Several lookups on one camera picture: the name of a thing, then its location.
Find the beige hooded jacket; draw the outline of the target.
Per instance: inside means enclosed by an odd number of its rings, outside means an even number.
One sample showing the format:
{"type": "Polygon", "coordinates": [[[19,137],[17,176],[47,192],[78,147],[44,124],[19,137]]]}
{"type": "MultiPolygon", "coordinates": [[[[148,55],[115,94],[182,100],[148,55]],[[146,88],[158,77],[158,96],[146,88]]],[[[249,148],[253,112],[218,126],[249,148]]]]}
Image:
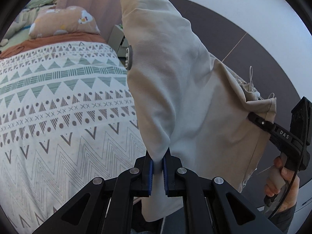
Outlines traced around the beige hooded jacket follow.
{"type": "Polygon", "coordinates": [[[169,0],[121,0],[132,47],[128,86],[139,130],[154,163],[152,193],[142,201],[146,221],[183,207],[164,191],[166,151],[197,175],[220,176],[242,191],[263,155],[269,134],[248,120],[274,121],[277,101],[213,56],[169,0]]]}

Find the patterned white bed quilt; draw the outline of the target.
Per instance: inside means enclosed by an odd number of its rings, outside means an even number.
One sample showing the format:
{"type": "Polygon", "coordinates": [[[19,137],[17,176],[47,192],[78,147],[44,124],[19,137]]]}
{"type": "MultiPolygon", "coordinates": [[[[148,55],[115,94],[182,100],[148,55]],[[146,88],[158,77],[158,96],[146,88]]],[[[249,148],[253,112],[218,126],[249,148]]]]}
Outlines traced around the patterned white bed quilt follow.
{"type": "Polygon", "coordinates": [[[105,43],[45,45],[1,59],[1,207],[32,233],[92,178],[145,154],[126,70],[105,43]]]}

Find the white bedside table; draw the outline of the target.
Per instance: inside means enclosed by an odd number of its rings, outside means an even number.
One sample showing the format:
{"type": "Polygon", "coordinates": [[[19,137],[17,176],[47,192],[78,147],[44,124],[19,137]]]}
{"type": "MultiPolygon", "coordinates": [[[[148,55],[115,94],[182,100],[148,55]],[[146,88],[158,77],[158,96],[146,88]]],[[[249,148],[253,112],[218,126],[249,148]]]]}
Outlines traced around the white bedside table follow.
{"type": "Polygon", "coordinates": [[[129,43],[124,35],[121,25],[114,25],[108,40],[108,45],[116,52],[122,65],[125,65],[126,49],[128,48],[129,43]]]}

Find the orange cartoon pillow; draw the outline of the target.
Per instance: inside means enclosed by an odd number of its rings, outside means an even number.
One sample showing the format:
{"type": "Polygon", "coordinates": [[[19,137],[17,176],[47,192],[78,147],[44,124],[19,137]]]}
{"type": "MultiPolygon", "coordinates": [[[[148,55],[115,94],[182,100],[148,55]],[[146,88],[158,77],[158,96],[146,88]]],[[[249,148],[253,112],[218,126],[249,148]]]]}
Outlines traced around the orange cartoon pillow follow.
{"type": "Polygon", "coordinates": [[[79,32],[100,34],[95,18],[87,10],[79,6],[69,6],[39,13],[30,26],[28,35],[37,39],[79,32]]]}

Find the grey plush toy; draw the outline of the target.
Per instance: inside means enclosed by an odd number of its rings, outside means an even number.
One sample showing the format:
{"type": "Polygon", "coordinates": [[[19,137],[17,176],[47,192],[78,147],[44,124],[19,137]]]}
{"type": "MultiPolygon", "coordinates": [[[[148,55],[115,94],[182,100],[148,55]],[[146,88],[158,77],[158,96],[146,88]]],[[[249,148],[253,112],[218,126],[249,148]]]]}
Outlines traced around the grey plush toy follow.
{"type": "Polygon", "coordinates": [[[5,33],[3,39],[1,40],[1,47],[4,47],[5,45],[7,45],[8,40],[14,36],[14,34],[16,34],[16,32],[18,32],[20,29],[22,29],[25,26],[26,22],[25,21],[21,21],[19,23],[17,23],[16,21],[14,21],[10,27],[8,28],[7,32],[5,33]]]}

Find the crumpled light green blanket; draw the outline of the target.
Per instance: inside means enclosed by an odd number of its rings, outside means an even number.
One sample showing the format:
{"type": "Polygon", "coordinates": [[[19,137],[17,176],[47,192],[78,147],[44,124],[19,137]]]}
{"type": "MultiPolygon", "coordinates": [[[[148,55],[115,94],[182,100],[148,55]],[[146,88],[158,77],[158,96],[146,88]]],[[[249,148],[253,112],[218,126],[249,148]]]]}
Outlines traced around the crumpled light green blanket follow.
{"type": "Polygon", "coordinates": [[[24,6],[23,10],[19,14],[22,14],[22,12],[25,12],[30,9],[35,9],[38,7],[43,7],[47,5],[54,5],[57,3],[57,0],[30,0],[27,5],[24,6]]]}

